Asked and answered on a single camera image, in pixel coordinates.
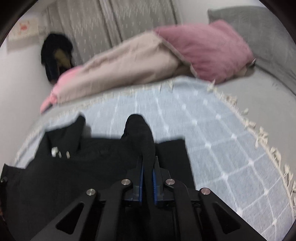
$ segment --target metal pivot bolt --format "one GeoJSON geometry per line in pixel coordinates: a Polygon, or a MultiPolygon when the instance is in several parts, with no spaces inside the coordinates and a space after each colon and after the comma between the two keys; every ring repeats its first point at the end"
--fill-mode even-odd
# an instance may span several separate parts
{"type": "Polygon", "coordinates": [[[173,184],[175,184],[175,180],[169,178],[169,179],[167,179],[167,180],[165,181],[165,183],[168,184],[168,185],[173,185],[173,184]]]}
{"type": "Polygon", "coordinates": [[[204,195],[209,195],[209,194],[211,193],[211,190],[208,189],[208,188],[203,188],[203,189],[201,190],[201,192],[202,192],[202,194],[204,194],[204,195]]]}
{"type": "Polygon", "coordinates": [[[129,179],[123,179],[122,181],[121,181],[121,184],[122,185],[128,185],[128,184],[130,184],[131,183],[131,181],[129,180],[129,179]]]}
{"type": "Polygon", "coordinates": [[[92,188],[86,191],[86,194],[89,195],[89,196],[92,196],[92,195],[94,195],[95,193],[96,193],[96,190],[94,190],[94,189],[92,189],[92,188]]]}

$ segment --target wall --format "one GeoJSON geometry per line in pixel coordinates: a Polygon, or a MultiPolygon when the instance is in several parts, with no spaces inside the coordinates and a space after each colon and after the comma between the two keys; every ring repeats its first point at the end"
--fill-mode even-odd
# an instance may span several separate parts
{"type": "Polygon", "coordinates": [[[184,23],[208,23],[207,10],[233,6],[263,6],[259,0],[175,0],[184,23]]]}
{"type": "Polygon", "coordinates": [[[6,39],[0,47],[0,170],[15,157],[52,88],[41,65],[42,42],[42,37],[29,38],[11,49],[6,39]]]}

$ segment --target pink fabric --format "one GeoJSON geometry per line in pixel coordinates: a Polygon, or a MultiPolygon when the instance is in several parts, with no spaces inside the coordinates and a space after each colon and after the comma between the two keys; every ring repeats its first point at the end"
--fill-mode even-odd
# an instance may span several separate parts
{"type": "Polygon", "coordinates": [[[248,44],[223,20],[164,26],[154,31],[190,62],[203,80],[221,83],[254,60],[248,44]]]}
{"type": "Polygon", "coordinates": [[[82,66],[77,66],[61,74],[61,76],[58,79],[58,82],[54,85],[50,95],[43,101],[40,107],[40,113],[43,113],[49,107],[49,105],[57,104],[57,95],[61,87],[69,81],[71,81],[81,68],[82,66]]]}

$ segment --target black garment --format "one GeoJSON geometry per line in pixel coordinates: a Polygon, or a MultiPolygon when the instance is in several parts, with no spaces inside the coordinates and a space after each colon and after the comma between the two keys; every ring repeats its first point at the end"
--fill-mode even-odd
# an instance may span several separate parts
{"type": "Polygon", "coordinates": [[[49,81],[58,80],[62,73],[73,67],[71,63],[72,50],[73,45],[65,35],[51,33],[47,36],[41,49],[41,63],[45,66],[49,81]],[[69,58],[70,66],[59,64],[55,56],[57,50],[62,50],[69,58]]]}
{"type": "Polygon", "coordinates": [[[106,189],[124,179],[138,158],[144,162],[148,202],[139,209],[126,208],[124,240],[174,240],[171,212],[153,203],[152,169],[157,154],[172,178],[194,188],[184,140],[155,145],[149,126],[139,115],[127,119],[121,139],[82,138],[84,124],[84,117],[79,116],[68,127],[46,132],[26,169],[4,166],[1,177],[6,176],[8,182],[1,188],[0,199],[16,241],[33,238],[87,189],[106,189]],[[53,147],[58,147],[62,158],[52,157],[53,147]]]}

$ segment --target gray curtain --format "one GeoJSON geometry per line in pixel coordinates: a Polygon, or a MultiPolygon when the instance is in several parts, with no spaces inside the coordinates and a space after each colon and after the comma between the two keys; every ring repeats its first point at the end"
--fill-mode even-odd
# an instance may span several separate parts
{"type": "Polygon", "coordinates": [[[43,15],[48,32],[72,41],[76,65],[146,30],[181,22],[174,0],[57,0],[43,15]]]}

